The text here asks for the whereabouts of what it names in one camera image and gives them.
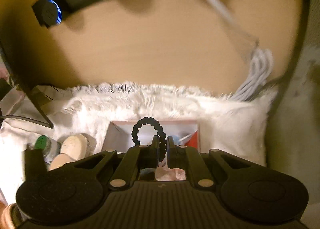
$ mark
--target white cloth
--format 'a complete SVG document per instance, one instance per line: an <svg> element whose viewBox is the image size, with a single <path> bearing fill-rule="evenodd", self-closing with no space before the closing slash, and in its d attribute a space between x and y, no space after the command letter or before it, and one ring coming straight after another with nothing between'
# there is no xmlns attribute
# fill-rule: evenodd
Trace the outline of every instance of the white cloth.
<svg viewBox="0 0 320 229"><path fill-rule="evenodd" d="M46 128L23 120L7 119L0 130L0 189L7 202L15 202L17 188L23 182L22 152L25 144L41 135L58 142L82 133L90 142L92 154L101 151L111 120L197 119L201 151L212 148L265 165L264 133L267 113L276 95L274 90L251 102L227 97L210 97L198 88L140 86L133 83L101 84L56 92L54 101L42 106L54 123ZM33 113L28 98L13 114Z"/></svg>

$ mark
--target white cable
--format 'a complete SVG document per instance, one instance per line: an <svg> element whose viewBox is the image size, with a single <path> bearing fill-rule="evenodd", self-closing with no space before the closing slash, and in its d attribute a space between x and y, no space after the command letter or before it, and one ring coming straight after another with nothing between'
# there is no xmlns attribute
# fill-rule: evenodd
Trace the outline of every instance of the white cable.
<svg viewBox="0 0 320 229"><path fill-rule="evenodd" d="M232 14L220 0L207 0L207 2L235 29L239 29ZM258 86L267 82L267 77L273 69L273 57L270 50L262 50L255 47L252 52L250 70L247 79L230 99L244 101L256 91Z"/></svg>

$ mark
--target wooden surface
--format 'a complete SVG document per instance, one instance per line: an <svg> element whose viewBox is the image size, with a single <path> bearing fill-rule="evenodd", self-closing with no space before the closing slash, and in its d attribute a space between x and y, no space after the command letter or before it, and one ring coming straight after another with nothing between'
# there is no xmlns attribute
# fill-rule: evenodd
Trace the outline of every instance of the wooden surface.
<svg viewBox="0 0 320 229"><path fill-rule="evenodd" d="M0 0L0 39L30 85L101 82L195 85L235 91L248 64L205 0L104 0L61 25L41 27L36 0ZM291 57L302 0L222 0L273 51L272 78Z"/></svg>

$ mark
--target green bottle cap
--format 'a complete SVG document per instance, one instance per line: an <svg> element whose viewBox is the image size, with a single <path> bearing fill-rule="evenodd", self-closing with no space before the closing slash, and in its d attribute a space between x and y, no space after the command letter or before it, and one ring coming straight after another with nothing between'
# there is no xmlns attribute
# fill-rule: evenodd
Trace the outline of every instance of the green bottle cap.
<svg viewBox="0 0 320 229"><path fill-rule="evenodd" d="M47 147L47 137L45 135L40 136L35 144L35 150L44 150Z"/></svg>

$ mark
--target box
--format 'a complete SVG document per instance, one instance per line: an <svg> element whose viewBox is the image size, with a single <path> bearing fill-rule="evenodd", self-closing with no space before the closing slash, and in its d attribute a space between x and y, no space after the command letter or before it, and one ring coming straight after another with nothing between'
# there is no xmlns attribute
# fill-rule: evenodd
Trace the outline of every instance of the box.
<svg viewBox="0 0 320 229"><path fill-rule="evenodd" d="M134 146L132 141L133 126L137 121L111 121L102 146L102 151L115 149L118 152L127 152ZM164 133L176 138L186 138L183 144L193 146L200 151L199 136L197 136L198 122L196 120L159 120ZM152 138L157 131L151 125L143 125L139 129L138 137L140 144L151 145Z"/></svg>

